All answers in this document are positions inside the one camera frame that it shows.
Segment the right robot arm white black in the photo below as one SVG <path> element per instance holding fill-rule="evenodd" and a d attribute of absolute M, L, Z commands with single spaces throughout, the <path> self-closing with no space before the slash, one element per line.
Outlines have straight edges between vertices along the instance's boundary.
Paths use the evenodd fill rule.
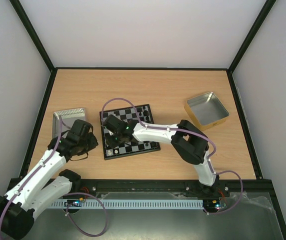
<path fill-rule="evenodd" d="M 155 142 L 170 144 L 178 155 L 195 168 L 201 191 L 212 196 L 219 189 L 219 176 L 211 163 L 216 151 L 215 144 L 188 120 L 178 124 L 153 124 L 132 119 L 125 122 L 109 115 L 102 127 L 108 131 L 105 140 L 109 147 L 115 148 L 123 143 Z"/>

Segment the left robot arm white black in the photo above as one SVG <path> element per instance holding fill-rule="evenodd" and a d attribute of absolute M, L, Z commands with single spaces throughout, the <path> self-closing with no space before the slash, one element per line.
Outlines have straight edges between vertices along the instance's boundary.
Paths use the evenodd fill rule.
<path fill-rule="evenodd" d="M 97 145 L 93 126 L 87 121 L 77 119 L 67 132 L 59 131 L 34 168 L 0 195 L 0 239 L 6 234 L 21 240 L 54 201 L 77 190 L 81 177 L 71 170 L 62 171 L 53 182 L 49 180 L 72 157 L 87 154 Z"/>

